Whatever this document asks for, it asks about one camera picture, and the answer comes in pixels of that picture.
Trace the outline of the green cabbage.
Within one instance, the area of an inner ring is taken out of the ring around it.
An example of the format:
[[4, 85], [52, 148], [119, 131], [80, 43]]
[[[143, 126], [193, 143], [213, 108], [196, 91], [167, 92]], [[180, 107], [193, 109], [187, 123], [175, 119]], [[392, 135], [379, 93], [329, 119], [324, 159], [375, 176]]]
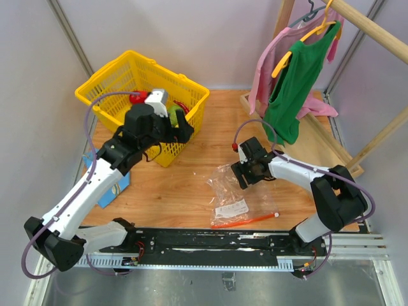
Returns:
[[176, 127], [178, 125], [178, 119], [177, 119], [177, 111], [178, 110], [180, 110], [183, 115], [186, 114], [184, 109], [182, 107], [178, 106], [178, 105], [172, 105], [168, 109], [168, 115], [169, 115], [170, 123], [171, 123], [172, 127]]

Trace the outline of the clear zip top bag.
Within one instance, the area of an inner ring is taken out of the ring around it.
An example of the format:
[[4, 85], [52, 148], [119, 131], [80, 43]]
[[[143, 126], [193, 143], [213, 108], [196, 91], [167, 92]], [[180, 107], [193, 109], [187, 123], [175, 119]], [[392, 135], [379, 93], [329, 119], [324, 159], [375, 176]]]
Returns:
[[210, 219], [213, 230], [243, 226], [280, 216], [267, 182], [262, 180], [242, 189], [228, 164], [217, 167], [207, 184], [215, 194]]

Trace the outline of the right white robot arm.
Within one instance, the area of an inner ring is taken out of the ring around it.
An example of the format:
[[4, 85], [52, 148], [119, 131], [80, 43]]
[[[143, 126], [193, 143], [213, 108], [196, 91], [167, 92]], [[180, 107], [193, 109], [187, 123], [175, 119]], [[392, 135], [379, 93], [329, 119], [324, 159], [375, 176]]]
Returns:
[[256, 137], [233, 143], [239, 161], [231, 165], [241, 189], [261, 181], [285, 180], [310, 192], [316, 213], [289, 231], [289, 248], [305, 254], [324, 234], [342, 230], [362, 216], [368, 204], [344, 166], [314, 166], [279, 150], [267, 152]]

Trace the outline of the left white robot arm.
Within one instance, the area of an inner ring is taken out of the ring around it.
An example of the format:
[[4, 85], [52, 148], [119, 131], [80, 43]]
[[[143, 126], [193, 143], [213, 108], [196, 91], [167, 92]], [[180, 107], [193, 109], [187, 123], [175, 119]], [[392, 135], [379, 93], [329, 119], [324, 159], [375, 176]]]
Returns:
[[61, 272], [74, 267], [84, 254], [105, 247], [132, 251], [136, 236], [129, 232], [130, 223], [122, 219], [83, 230], [79, 227], [99, 199], [142, 160], [148, 149], [161, 143], [185, 144], [190, 140], [194, 128], [183, 111], [178, 110], [176, 116], [178, 124], [172, 126], [169, 116], [156, 114], [153, 106], [133, 105], [126, 112], [123, 125], [92, 153], [91, 167], [63, 200], [43, 217], [30, 217], [25, 222], [30, 241], [23, 251], [22, 269], [27, 268], [30, 248]]

